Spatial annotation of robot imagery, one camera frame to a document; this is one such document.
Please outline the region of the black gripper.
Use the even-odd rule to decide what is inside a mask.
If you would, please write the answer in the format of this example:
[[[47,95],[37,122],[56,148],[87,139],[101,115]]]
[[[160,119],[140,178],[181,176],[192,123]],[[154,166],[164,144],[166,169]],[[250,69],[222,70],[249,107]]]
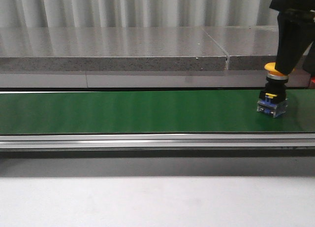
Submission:
[[[279,12],[279,43],[275,69],[289,75],[307,49],[303,70],[315,73],[315,0],[271,0]]]

